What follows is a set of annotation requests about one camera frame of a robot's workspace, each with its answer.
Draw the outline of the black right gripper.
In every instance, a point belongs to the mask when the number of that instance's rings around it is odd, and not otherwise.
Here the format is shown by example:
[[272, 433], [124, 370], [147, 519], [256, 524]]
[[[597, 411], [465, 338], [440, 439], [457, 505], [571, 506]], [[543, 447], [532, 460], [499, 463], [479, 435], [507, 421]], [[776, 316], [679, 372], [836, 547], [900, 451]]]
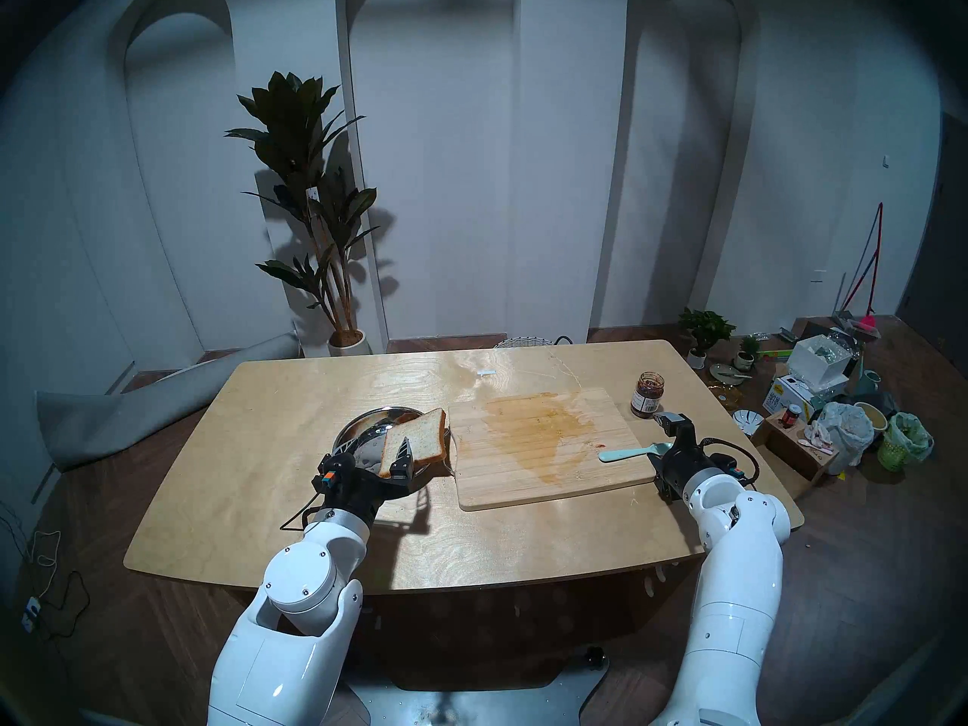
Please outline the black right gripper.
[[683, 500], [687, 483], [696, 474], [713, 468], [716, 472], [738, 474], [737, 459], [726, 452], [716, 451], [707, 454], [706, 447], [720, 445], [734, 449], [732, 443], [717, 437], [704, 437], [697, 441], [692, 421], [681, 413], [655, 413], [664, 433], [673, 438], [669, 451], [669, 483], [664, 476], [661, 460], [650, 460], [655, 470], [655, 488], [663, 501]]

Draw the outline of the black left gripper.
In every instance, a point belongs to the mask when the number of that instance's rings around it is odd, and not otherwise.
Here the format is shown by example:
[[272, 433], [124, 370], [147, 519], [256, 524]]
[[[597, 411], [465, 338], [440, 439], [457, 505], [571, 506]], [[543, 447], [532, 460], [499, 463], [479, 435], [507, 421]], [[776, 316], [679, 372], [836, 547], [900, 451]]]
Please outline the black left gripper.
[[342, 443], [337, 447], [337, 455], [326, 455], [318, 465], [313, 488], [322, 497], [322, 504], [313, 509], [315, 520], [334, 517], [336, 510], [342, 510], [366, 527], [373, 527], [377, 512], [386, 501], [405, 498], [413, 492], [410, 438], [402, 439], [386, 478], [362, 468], [367, 467], [367, 461], [359, 461], [356, 454], [361, 439], [357, 436]]

